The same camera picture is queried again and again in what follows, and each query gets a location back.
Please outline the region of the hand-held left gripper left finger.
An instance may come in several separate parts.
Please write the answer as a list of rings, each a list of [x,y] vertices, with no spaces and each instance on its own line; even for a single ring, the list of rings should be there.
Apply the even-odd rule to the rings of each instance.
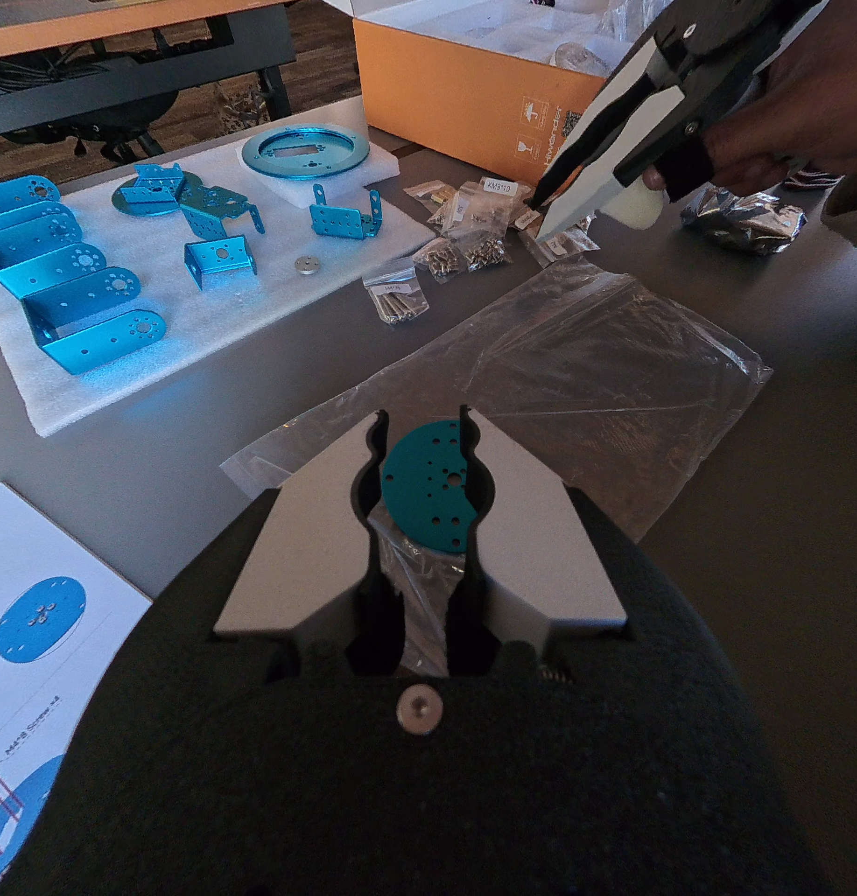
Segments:
[[[381,496],[389,418],[356,423],[281,486],[213,632],[269,636],[300,657],[339,648],[359,675],[391,675],[404,646],[402,597],[367,518]]]

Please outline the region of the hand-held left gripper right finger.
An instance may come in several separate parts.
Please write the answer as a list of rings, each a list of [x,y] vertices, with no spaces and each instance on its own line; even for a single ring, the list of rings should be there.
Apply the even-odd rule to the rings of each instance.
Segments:
[[[626,612],[561,477],[478,410],[463,405],[460,424],[477,515],[447,606],[449,675],[486,674],[504,644],[543,659],[561,640],[621,631]]]

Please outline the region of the blue round perforated plate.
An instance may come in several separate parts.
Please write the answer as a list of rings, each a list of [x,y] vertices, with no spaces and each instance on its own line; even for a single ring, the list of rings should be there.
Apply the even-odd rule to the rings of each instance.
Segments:
[[[382,495],[394,523],[411,540],[434,551],[466,551],[476,517],[465,487],[459,420],[427,423],[406,434],[388,454]]]
[[[183,171],[178,164],[172,168],[140,164],[135,170],[136,177],[111,196],[117,210],[134,217],[155,217],[177,211],[178,196],[183,189],[203,184],[199,176]]]

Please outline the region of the pile of small screw bags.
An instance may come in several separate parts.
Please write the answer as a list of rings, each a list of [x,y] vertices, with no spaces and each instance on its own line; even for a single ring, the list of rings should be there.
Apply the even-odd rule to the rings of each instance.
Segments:
[[[513,231],[545,268],[558,260],[598,248],[588,236],[593,216],[540,239],[543,215],[528,206],[534,189],[521,182],[483,176],[459,188],[432,180],[404,188],[429,213],[437,237],[415,252],[413,262],[437,282],[510,261],[506,237]]]

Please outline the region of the large clear plastic bag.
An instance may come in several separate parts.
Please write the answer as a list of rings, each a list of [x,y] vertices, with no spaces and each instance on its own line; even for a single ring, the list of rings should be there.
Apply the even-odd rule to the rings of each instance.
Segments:
[[[402,597],[402,662],[449,674],[445,619],[465,554],[434,551],[394,523],[382,495],[388,454],[427,423],[476,409],[552,469],[577,505],[590,497],[626,534],[643,535],[770,376],[759,355],[633,278],[559,263],[454,330],[231,458],[255,495],[278,487],[368,414],[389,424],[381,496],[368,515],[380,562]],[[617,595],[614,573],[607,572]],[[628,619],[627,598],[618,598]],[[564,639],[538,659],[554,660]]]

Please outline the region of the grey desk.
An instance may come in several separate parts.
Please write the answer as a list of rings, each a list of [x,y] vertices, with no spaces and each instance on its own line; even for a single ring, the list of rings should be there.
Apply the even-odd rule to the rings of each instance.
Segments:
[[[755,702],[793,811],[857,894],[857,251],[808,224],[769,259],[722,252],[669,207],[650,230],[595,220],[593,262],[713,322],[773,369],[641,547],[723,646]],[[245,507],[237,450],[358,385],[519,286],[512,263],[445,285],[408,329],[358,281],[48,438],[0,351],[0,481],[149,597]]]

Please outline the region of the person's right hand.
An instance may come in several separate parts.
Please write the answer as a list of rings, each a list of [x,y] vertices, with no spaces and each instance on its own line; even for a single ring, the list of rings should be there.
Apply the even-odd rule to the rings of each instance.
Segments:
[[[758,99],[703,135],[711,181],[738,196],[778,185],[789,164],[857,173],[857,1],[833,1],[769,67]]]

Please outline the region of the clear plastic wrapped part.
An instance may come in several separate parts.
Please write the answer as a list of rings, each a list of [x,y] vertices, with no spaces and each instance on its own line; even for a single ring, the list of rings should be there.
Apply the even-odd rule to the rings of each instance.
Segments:
[[[548,63],[565,71],[599,77],[606,77],[612,71],[611,66],[598,54],[574,41],[557,46]]]

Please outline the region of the dark shiny foil bag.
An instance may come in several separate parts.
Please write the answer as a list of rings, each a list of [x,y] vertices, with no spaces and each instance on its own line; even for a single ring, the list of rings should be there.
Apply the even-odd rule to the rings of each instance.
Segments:
[[[768,256],[785,251],[807,219],[803,209],[768,193],[739,197],[708,185],[681,210],[681,223],[721,248]]]

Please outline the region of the white foam sheet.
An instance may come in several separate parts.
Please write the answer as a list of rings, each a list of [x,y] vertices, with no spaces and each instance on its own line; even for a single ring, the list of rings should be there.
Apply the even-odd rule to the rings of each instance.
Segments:
[[[252,250],[256,275],[241,271],[207,277],[199,290],[183,258],[194,235],[181,214],[133,218],[118,212],[110,198],[122,176],[66,196],[84,236],[105,253],[108,263],[126,267],[142,281],[141,306],[166,322],[166,334],[89,373],[70,375],[38,349],[18,301],[0,285],[0,350],[9,366],[29,420],[47,437],[145,386],[176,373],[360,279],[381,263],[410,255],[426,243],[428,228],[381,194],[383,223],[363,241],[316,235],[309,206],[300,209],[261,187],[239,163],[236,145],[222,145],[179,161],[206,185],[220,185],[258,207],[266,233],[245,218],[228,226],[243,233]],[[300,255],[315,255],[322,267],[298,274]]]

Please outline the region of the bag of long screws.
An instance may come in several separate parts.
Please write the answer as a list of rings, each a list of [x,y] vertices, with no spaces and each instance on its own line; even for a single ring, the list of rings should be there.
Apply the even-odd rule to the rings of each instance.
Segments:
[[[380,319],[390,325],[412,320],[429,309],[411,256],[378,266],[362,277]]]

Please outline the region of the black office chair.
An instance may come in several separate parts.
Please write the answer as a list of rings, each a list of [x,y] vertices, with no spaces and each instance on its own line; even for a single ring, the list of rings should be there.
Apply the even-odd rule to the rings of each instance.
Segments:
[[[149,134],[150,125],[173,106],[178,91],[136,99],[117,106],[108,106],[71,118],[2,133],[2,137],[16,144],[53,144],[70,137],[77,139],[75,154],[84,155],[84,141],[103,144],[100,154],[116,165],[135,163],[139,158],[129,148],[136,140],[146,158],[164,153],[160,144]]]

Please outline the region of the blue large U bracket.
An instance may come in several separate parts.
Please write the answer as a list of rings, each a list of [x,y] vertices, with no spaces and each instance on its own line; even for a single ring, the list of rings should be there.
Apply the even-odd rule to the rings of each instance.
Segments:
[[[135,308],[140,281],[109,267],[22,299],[31,333],[45,354],[71,375],[81,375],[157,342],[166,323]]]
[[[16,298],[106,266],[105,253],[83,241],[82,228],[64,207],[0,230],[0,284]]]
[[[59,203],[60,200],[56,185],[42,175],[25,175],[0,182],[0,214],[35,203]]]

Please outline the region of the blue short U bracket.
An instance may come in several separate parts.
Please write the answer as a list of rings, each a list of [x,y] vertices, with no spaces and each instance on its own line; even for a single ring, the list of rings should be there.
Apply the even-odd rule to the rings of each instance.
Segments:
[[[256,275],[255,260],[243,235],[186,243],[184,263],[199,290],[206,275],[250,270]]]

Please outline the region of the blue box bracket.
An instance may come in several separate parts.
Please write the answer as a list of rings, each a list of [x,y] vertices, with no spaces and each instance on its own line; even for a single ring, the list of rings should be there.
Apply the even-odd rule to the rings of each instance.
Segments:
[[[162,204],[176,206],[186,183],[186,175],[175,163],[170,168],[155,164],[136,164],[136,179],[121,189],[122,196],[132,206]]]

